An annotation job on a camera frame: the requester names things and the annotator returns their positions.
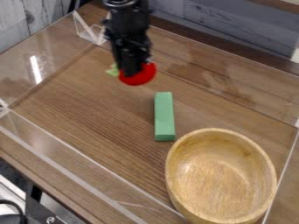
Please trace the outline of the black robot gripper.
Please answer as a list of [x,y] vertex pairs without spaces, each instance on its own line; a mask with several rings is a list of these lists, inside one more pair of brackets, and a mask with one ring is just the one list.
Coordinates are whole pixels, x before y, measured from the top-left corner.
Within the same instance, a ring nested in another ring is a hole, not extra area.
[[102,20],[105,38],[112,46],[112,54],[117,70],[125,77],[134,76],[150,57],[150,41],[146,37],[149,29],[148,5],[108,5],[110,18]]

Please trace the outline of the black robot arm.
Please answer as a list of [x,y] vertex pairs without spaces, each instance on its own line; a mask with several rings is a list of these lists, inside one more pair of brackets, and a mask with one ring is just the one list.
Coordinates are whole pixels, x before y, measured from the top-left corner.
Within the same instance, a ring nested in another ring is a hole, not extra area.
[[116,66],[125,77],[133,77],[150,57],[148,0],[105,0],[110,18],[101,24],[104,37],[112,46]]

